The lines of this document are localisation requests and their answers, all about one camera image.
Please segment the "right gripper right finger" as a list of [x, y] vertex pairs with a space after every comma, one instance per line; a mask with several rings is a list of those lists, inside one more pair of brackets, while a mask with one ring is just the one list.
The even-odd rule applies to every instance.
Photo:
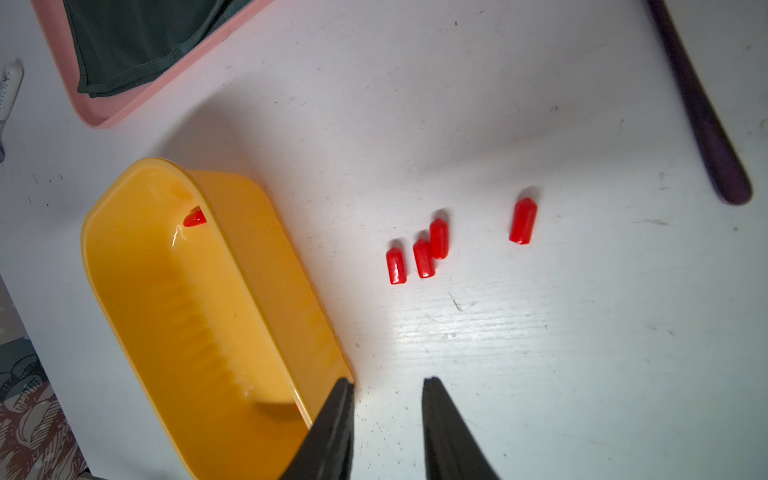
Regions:
[[426, 378], [422, 389], [427, 479], [498, 479], [445, 386]]

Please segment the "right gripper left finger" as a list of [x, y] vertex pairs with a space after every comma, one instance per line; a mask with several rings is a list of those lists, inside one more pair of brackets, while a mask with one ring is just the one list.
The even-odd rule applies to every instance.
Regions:
[[281, 479], [349, 479], [354, 419], [354, 384], [340, 378]]

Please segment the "yellow plastic storage box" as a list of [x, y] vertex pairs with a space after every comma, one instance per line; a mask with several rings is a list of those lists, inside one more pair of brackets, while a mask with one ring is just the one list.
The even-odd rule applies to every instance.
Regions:
[[[195, 207], [207, 222], [185, 228]], [[345, 355], [280, 217], [253, 180], [131, 165], [87, 215], [85, 272], [195, 479], [276, 479]]]

